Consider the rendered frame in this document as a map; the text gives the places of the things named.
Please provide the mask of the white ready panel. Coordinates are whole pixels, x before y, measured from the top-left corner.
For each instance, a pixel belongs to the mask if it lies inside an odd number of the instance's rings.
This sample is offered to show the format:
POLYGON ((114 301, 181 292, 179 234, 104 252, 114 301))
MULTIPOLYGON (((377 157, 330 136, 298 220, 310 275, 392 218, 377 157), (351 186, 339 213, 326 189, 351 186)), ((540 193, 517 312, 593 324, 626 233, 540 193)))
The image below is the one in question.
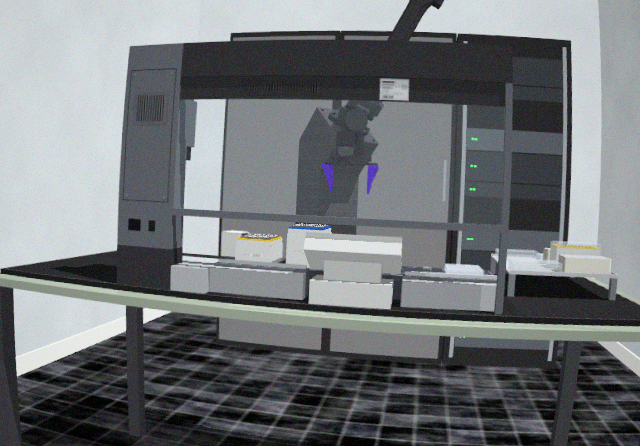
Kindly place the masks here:
POLYGON ((248 234, 249 232, 245 231, 222 231, 221 256, 227 256, 227 259, 235 259, 237 238, 248 234))

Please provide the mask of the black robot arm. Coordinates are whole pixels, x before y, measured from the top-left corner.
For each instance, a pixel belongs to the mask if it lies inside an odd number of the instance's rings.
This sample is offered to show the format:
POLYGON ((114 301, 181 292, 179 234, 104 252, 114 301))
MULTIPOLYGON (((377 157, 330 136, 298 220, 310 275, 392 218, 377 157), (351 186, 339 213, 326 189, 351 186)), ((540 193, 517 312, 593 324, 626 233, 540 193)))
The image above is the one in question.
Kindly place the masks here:
POLYGON ((409 41, 422 16, 430 6, 439 9, 444 0, 410 0, 388 40, 409 41))

